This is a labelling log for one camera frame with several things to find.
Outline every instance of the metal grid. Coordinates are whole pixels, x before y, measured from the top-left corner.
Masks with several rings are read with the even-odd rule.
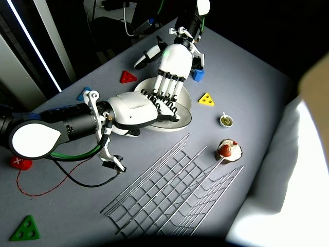
[[[102,210],[125,237],[192,235],[243,166],[216,178],[223,161],[202,170],[182,149],[189,134]]]

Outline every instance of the table surface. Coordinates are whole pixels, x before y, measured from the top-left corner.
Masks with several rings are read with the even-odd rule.
[[[142,70],[134,70],[133,64],[142,51],[156,44],[156,35],[172,43],[174,38],[168,35],[168,28],[173,25],[174,21],[130,47],[35,112],[79,103],[76,98],[86,86],[97,90],[100,100],[132,91],[139,82],[156,75],[158,62]],[[190,75],[184,84],[193,101],[192,122],[185,129],[172,133],[142,129],[138,138],[112,134],[110,151],[124,157],[127,172],[106,186],[83,188],[67,180],[47,195],[28,197],[17,189],[18,171],[9,166],[12,154],[0,148],[1,246],[97,246],[116,240],[115,226],[108,217],[99,213],[100,210],[187,133],[190,133],[190,138],[185,152],[190,156],[208,146],[196,160],[203,165],[215,163],[214,151],[224,138],[235,139],[242,146],[243,157],[235,163],[221,165],[216,172],[225,174],[241,165],[245,168],[195,233],[206,236],[227,234],[281,118],[291,81],[210,29],[205,28],[197,46],[205,54],[205,76],[202,82],[196,82]],[[138,81],[121,84],[123,70],[130,71]],[[210,93],[215,106],[198,103],[205,92]],[[233,117],[232,128],[224,129],[219,125],[218,119],[223,111]],[[57,151],[84,153],[95,143],[95,137],[89,136],[63,144]],[[67,170],[73,167],[70,163],[63,165]],[[114,171],[102,167],[101,161],[95,157],[73,174],[83,183],[97,184],[107,180]],[[63,178],[64,174],[51,161],[37,160],[28,171],[22,172],[20,184],[28,193],[41,193],[56,186]],[[10,242],[9,238],[27,215],[33,215],[41,239]]]

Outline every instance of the white light line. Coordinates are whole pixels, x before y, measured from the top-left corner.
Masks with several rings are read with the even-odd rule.
[[[16,18],[17,18],[17,20],[18,20],[18,22],[19,22],[21,28],[23,29],[23,31],[24,31],[26,37],[27,37],[28,40],[30,41],[32,47],[34,48],[34,50],[35,50],[35,52],[36,52],[36,54],[37,54],[37,56],[39,57],[39,59],[40,59],[40,61],[42,62],[43,66],[45,67],[45,69],[47,70],[49,76],[51,77],[51,79],[52,79],[52,81],[54,82],[55,86],[57,87],[58,91],[61,92],[62,90],[61,90],[60,86],[59,86],[58,83],[56,82],[56,79],[55,79],[54,76],[52,75],[50,69],[48,68],[48,66],[47,66],[47,64],[46,64],[46,62],[45,62],[45,60],[44,60],[43,57],[41,56],[41,54],[40,54],[38,48],[36,47],[36,45],[35,45],[35,43],[34,43],[32,37],[30,36],[29,32],[27,31],[27,29],[26,29],[26,27],[25,27],[25,25],[24,25],[24,23],[23,23],[23,21],[22,21],[20,15],[19,15],[18,12],[16,11],[16,9],[15,9],[14,5],[12,4],[11,0],[7,0],[7,3],[9,4],[9,6],[10,6],[12,12],[13,12],[14,15],[16,16]]]

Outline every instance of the strawberry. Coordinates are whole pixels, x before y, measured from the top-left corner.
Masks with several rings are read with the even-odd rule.
[[[231,151],[230,151],[230,146],[229,145],[223,145],[220,149],[220,155],[224,157],[229,157],[231,156]]]

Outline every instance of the chocolate cupcake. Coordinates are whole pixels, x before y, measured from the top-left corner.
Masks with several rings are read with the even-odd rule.
[[[218,161],[224,157],[225,159],[222,161],[222,164],[235,162],[242,157],[242,149],[236,141],[224,139],[216,150],[215,157]]]

